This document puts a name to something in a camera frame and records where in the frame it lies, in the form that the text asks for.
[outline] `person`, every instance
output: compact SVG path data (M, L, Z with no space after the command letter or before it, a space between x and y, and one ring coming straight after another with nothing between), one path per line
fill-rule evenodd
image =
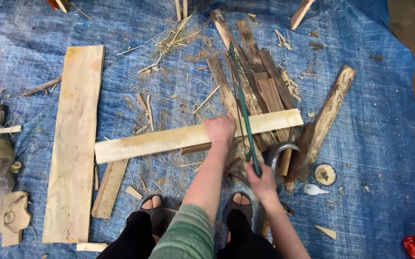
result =
M211 149L170 225L165 221L162 196L151 195L143 201L139 211L130 214L123 232L97 256L98 259L214 258L214 221L235 121L228 114L207 119L204 125L212 142ZM264 164L260 164L260 168L261 178L249 162L246 175L268 215L276 248L252 231L251 199L247 194L237 192L227 204L228 239L225 248L218 251L217 258L309 258L278 199L271 168Z

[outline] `blue tarp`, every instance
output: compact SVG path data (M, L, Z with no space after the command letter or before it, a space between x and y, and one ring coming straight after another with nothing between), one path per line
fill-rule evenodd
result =
M305 122L314 119L308 118L307 113L318 112L340 67L349 65L357 70L317 161L334 166L337 182L324 188L329 194L308 196L302 191L302 183L291 195L280 194L280 199L296 211L291 222L310 256L405 258L400 242L415 234L415 58L389 32L384 0L317 0L300 26L291 31L289 19L298 4L297 0L267 0L201 6L187 26L193 32L202 30L201 36L166 56L160 66L163 71L143 77L137 71L155 62L150 58L155 50L152 43L128 54L116 54L172 26L176 19L173 1L76 2L92 22L73 7L65 14L53 11L41 0L0 0L0 91L5 90L0 92L0 103L9 107L8 125L21 124L24 128L13 137L16 160L25 165L14 175L15 190L29 193L32 203L28 210L33 215L31 228L23 231L23 242L0 247L0 258L96 256L93 252L77 252L73 244L41 242L59 87L49 96L43 91L27 97L18 95L59 76L67 46L104 44L107 51L98 107L98 140L130 136L135 125L147 123L136 100L137 91L151 95L157 129L192 125L193 106L215 88L210 71L196 69L206 66L205 58L197 58L197 54L221 54L225 50L209 19L209 11L219 7L228 7L225 17L237 40L234 22L248 19L248 12L257 15L258 23L252 26L257 44L271 49L275 62L286 62L283 66L300 86L302 102L297 102L297 107ZM190 1L190 12L195 5L196 1ZM289 39L291 51L277 46L273 29ZM309 36L311 31L320 37ZM311 50L311 41L323 44L324 49ZM384 59L369 59L370 56ZM298 78L308 62L312 62L311 71L317 75ZM228 75L224 62L223 68ZM200 114L208 118L224 112L215 95ZM119 235L125 218L140 203L124 189L132 185L145 194L138 176L152 193L161 192L158 184L167 207L174 208L195 175L194 168L181 169L178 165L199 161L204 155L182 157L171 151L131 159L112 216L109 220L92 219L90 241L112 242ZM100 165L100 178L104 170L105 165ZM340 187L345 196L339 194ZM221 209L237 190L253 196L243 185L234 184L231 189L223 186L215 250L222 248L227 232ZM331 209L328 200L342 203L334 203ZM316 224L334 229L337 240L314 229Z

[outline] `hand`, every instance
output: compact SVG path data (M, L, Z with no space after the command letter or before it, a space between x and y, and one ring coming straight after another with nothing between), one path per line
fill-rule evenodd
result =
M236 129L235 119L231 114L227 113L227 116L206 119L204 127L212 144L224 143L228 147L230 146Z
M261 178L258 178L255 174L252 159L246 164L246 175L251 183L252 191L259 201L265 205L265 203L274 202L275 199L278 199L278 194L272 169L262 162L259 162L259 166L262 170Z

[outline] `leg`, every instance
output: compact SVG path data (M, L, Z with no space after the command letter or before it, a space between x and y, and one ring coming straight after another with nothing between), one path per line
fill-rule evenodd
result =
M144 203L142 208L152 209L160 204L159 197L153 197ZM142 211L133 212L127 218L123 232L97 256L97 259L148 258L160 239L151 232L150 215Z
M250 201L238 194L233 197L234 202L250 204ZM224 249L219 250L217 258L281 258L278 251L267 239L256 235L241 210L232 210L227 217L229 242Z

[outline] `hand saw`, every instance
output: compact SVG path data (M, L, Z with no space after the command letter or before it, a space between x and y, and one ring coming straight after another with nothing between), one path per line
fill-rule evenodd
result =
M248 136L248 141L249 141L249 152L246 153L246 161L249 162L252 158L252 161L254 163L254 171L255 174L258 177L262 176L262 172L260 170L259 167L259 163L257 161L257 156L255 155L255 148L254 148L254 140L252 139L252 134L251 134L251 125L249 124L249 116L248 116L248 110L246 108L246 101L244 99L244 92L243 92L243 88L241 87L241 79L239 77L239 65L238 65L238 60L235 56L235 50L233 47L233 43L230 42L230 46L228 48L228 53L227 55L229 57L231 57L231 59L233 60L233 67L231 67L230 71L231 71L231 77L232 77L232 81L233 84L236 82L237 83L237 87L238 87L238 91L239 91L239 101L241 103L241 112L243 114L243 118L244 118L244 126L246 128L246 134ZM235 93L235 98L237 97L237 93L236 93L236 88L233 85L233 91ZM237 106L237 112L238 112L238 118L241 118L241 116L239 116L239 108ZM244 133L243 133L243 126L241 123L241 120L239 120L239 127L241 129L241 136L243 138L243 145L244 145L244 149L246 149L246 144L244 142Z

